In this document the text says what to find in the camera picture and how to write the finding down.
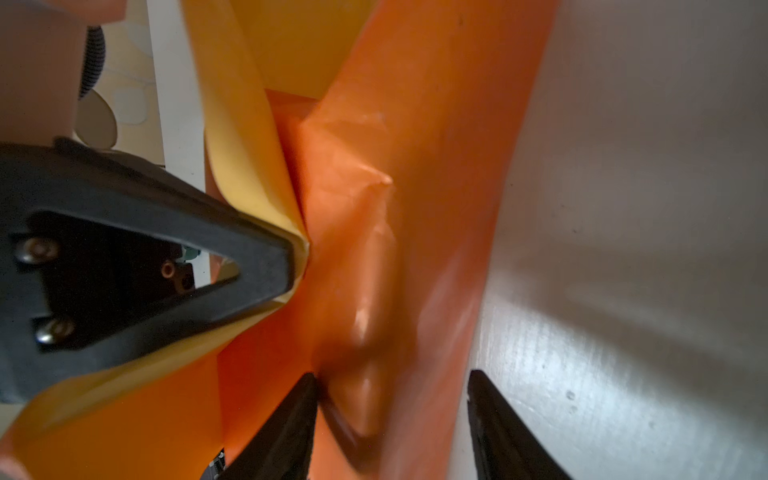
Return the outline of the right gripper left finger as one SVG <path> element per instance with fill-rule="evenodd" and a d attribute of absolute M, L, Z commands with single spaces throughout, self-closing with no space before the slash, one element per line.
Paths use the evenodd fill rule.
<path fill-rule="evenodd" d="M 318 381 L 307 372 L 240 455 L 219 475 L 229 480 L 305 480 L 318 413 Z"/>

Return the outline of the yellow orange wrapping paper sheet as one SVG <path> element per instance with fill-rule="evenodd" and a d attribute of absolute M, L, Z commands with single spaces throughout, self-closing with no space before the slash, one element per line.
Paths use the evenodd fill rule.
<path fill-rule="evenodd" d="M 554 1 L 184 1 L 213 199 L 292 288 L 23 403 L 14 479 L 220 475 L 307 372 L 307 479 L 442 479 Z"/>

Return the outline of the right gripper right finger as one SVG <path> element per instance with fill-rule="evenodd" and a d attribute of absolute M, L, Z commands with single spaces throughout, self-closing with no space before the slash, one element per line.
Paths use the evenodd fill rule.
<path fill-rule="evenodd" d="M 484 480 L 570 480 L 481 370 L 470 372 L 468 422 L 477 476 Z"/>

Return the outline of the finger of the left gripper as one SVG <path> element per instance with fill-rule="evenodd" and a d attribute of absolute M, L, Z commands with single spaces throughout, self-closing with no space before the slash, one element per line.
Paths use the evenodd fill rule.
<path fill-rule="evenodd" d="M 214 330 L 288 292 L 284 233 L 141 158 L 1 147 L 1 399 Z"/>

